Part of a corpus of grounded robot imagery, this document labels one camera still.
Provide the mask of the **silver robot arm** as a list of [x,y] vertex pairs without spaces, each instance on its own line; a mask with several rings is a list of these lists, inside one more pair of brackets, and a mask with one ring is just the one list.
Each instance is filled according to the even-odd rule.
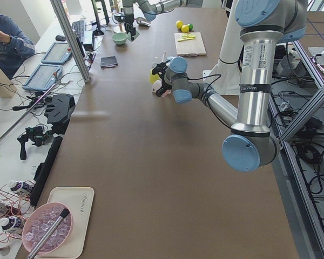
[[122,12],[114,14],[114,19],[119,23],[124,23],[124,28],[128,34],[132,37],[137,36],[138,32],[134,27],[134,4],[138,4],[140,10],[143,12],[144,17],[149,21],[153,21],[156,15],[172,11],[178,7],[196,7],[200,8],[203,5],[201,0],[170,0],[170,1],[159,1],[156,4],[150,4],[146,0],[127,0],[122,1]]
[[279,152],[278,141],[266,124],[275,47],[302,38],[306,17],[306,1],[233,1],[221,52],[233,43],[234,59],[242,60],[237,107],[212,84],[191,82],[183,57],[174,57],[152,70],[161,79],[158,97],[171,92],[179,104],[199,99],[230,127],[231,134],[221,150],[236,171],[254,171],[272,162]]

